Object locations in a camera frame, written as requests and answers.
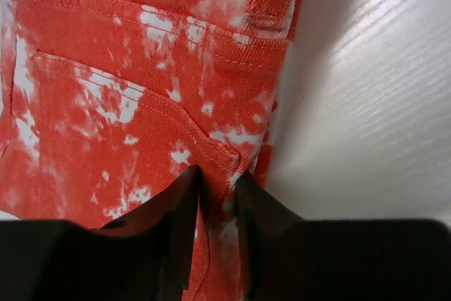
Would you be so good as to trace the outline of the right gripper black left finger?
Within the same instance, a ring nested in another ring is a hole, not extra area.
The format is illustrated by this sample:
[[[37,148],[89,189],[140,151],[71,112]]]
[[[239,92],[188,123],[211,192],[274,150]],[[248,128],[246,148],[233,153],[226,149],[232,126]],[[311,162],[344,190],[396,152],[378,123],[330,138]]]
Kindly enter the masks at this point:
[[[201,172],[101,228],[1,223],[2,300],[180,300],[188,289]]]

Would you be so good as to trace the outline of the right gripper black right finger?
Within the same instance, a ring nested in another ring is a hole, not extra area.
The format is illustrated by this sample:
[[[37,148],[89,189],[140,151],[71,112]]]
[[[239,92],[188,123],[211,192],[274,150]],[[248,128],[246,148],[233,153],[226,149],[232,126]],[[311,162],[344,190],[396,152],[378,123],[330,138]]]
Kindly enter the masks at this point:
[[[246,300],[449,300],[450,229],[433,219],[310,221],[250,173],[235,210]]]

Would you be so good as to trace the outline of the red white patterned garment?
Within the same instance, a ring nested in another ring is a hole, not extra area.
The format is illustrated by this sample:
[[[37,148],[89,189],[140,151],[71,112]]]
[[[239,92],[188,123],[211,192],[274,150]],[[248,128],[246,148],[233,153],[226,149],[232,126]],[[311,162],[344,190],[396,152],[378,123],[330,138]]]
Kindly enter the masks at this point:
[[[302,0],[1,0],[1,210],[105,225],[205,179],[184,300],[241,300],[233,193],[264,183]]]

